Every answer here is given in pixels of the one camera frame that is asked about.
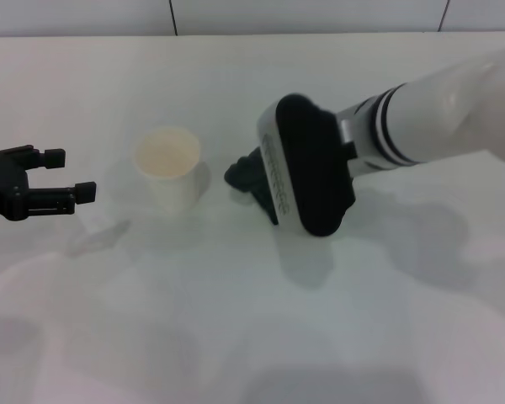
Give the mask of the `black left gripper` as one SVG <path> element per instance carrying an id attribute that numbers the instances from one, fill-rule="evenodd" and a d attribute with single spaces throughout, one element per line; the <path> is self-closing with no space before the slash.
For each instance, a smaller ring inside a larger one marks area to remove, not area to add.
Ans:
<path id="1" fill-rule="evenodd" d="M 25 170 L 65 167 L 63 149 L 40 151 L 32 145 L 0 151 L 0 215 L 9 221 L 31 216 L 72 215 L 77 205 L 93 203 L 95 182 L 76 183 L 65 188 L 30 189 Z"/>

